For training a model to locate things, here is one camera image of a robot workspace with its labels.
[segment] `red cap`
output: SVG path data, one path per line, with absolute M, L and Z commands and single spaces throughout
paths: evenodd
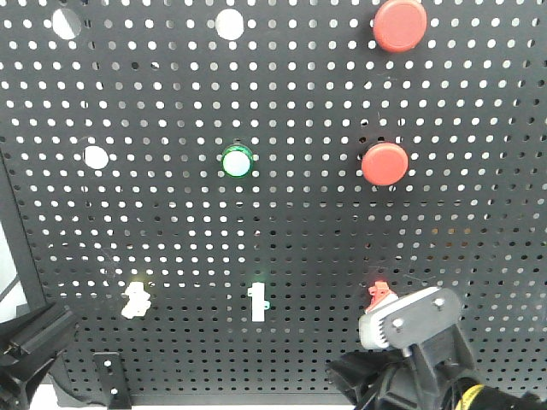
M 373 297 L 370 301 L 370 305 L 365 309 L 365 312 L 370 312 L 374 310 L 386 297 L 389 295 L 397 295 L 393 290 L 390 289 L 390 285 L 383 280 L 377 280 L 374 282 L 374 286 L 368 288 L 368 293 Z
M 427 12 L 415 0 L 388 0 L 374 17 L 374 37 L 391 53 L 412 50 L 424 37 Z
M 408 169 L 409 156 L 396 143 L 374 145 L 361 161 L 362 174 L 373 185 L 395 184 Z

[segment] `green ring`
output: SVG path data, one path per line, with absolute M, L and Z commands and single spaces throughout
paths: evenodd
M 226 155 L 230 154 L 231 152 L 233 151 L 239 151 L 239 152 L 243 152 L 245 154 L 245 156 L 247 158 L 249 158 L 249 162 L 250 162 L 250 165 L 249 165 L 249 170 L 244 173 L 243 175 L 231 175 L 229 172 L 226 171 L 226 169 L 224 168 L 224 159 L 226 158 Z M 224 173 L 226 175 L 229 175 L 230 177 L 232 178 L 243 178 L 243 177 L 246 177 L 247 175 L 249 175 L 249 173 L 252 171 L 253 169 L 253 165 L 255 164 L 255 162 L 253 161 L 253 153 L 252 151 L 247 148 L 246 146 L 242 145 L 241 143 L 235 143 L 234 145 L 230 145 L 229 147 L 227 147 L 226 149 L 224 149 L 224 152 L 222 152 L 222 159 L 221 159 L 221 164 L 222 164 L 222 170 L 224 171 Z

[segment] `screw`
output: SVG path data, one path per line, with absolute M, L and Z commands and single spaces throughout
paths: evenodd
M 433 301 L 433 305 L 435 305 L 437 308 L 440 309 L 442 306 L 444 306 L 445 302 L 446 302 L 445 299 L 443 299 L 442 297 L 438 297 L 437 299 Z
M 397 319 L 394 319 L 391 324 L 393 325 L 393 327 L 397 328 L 397 329 L 400 329 L 403 327 L 403 324 L 404 324 L 404 320 L 401 319 L 401 318 L 397 318 Z

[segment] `black pegboard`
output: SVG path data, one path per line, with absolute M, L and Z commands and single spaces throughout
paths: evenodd
M 324 365 L 386 278 L 457 290 L 489 383 L 546 396 L 547 6 L 423 3 L 426 37 L 389 55 L 377 0 L 0 0 L 0 149 L 45 296 L 83 317 L 67 390 L 100 401 L 92 354 L 117 351 L 134 404 L 343 403 Z M 235 138 L 246 179 L 219 168 Z M 410 154 L 395 186 L 358 171 L 377 138 Z M 120 316 L 132 280 L 144 319 Z

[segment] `red button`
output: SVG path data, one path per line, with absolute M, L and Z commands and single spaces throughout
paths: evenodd
M 424 37 L 427 12 L 415 0 L 388 0 L 374 18 L 378 45 L 391 53 L 412 50 Z
M 409 156 L 396 143 L 374 145 L 361 161 L 362 174 L 373 185 L 395 184 L 408 169 Z

